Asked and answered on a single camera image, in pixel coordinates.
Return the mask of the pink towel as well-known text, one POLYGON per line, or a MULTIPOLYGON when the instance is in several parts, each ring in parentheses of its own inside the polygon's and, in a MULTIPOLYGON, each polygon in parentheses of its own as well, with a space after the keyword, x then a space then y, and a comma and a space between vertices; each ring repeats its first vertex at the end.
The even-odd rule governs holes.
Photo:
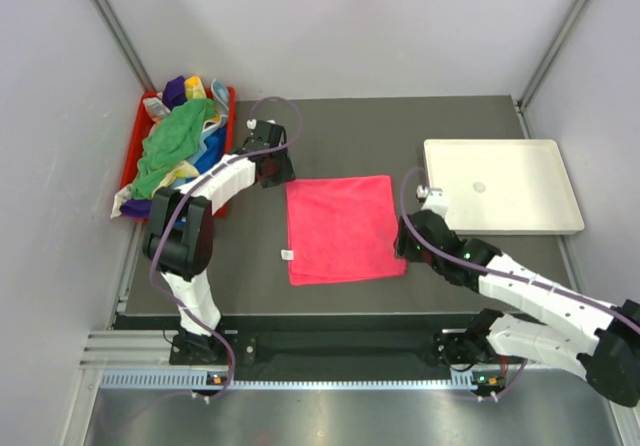
POLYGON ((299 179, 286 185, 288 262, 293 286, 337 284, 406 273, 388 175, 299 179))

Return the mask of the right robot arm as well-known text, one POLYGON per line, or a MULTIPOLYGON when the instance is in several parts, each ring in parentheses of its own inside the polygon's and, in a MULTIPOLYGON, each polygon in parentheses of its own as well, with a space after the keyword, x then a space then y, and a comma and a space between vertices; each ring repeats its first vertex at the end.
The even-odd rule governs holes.
POLYGON ((499 248, 461 239, 432 210, 403 214, 398 257, 428 265, 448 284, 528 315, 483 310, 464 333, 476 362, 519 357, 569 372, 605 399, 639 404, 639 304, 616 306, 576 293, 522 266, 499 248))

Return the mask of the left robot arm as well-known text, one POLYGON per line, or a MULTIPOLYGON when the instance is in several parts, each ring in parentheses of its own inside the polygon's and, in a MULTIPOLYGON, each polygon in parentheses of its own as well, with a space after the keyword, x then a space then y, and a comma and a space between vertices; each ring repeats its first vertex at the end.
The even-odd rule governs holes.
POLYGON ((286 129, 273 120, 248 122, 249 136, 210 169, 177 189, 162 188, 152 201, 143 253, 151 261, 150 279, 161 277, 176 304, 180 328, 205 362, 226 353, 216 332, 221 313, 215 305, 207 268, 213 253, 214 215, 233 197, 258 184, 279 186, 295 179, 286 129))

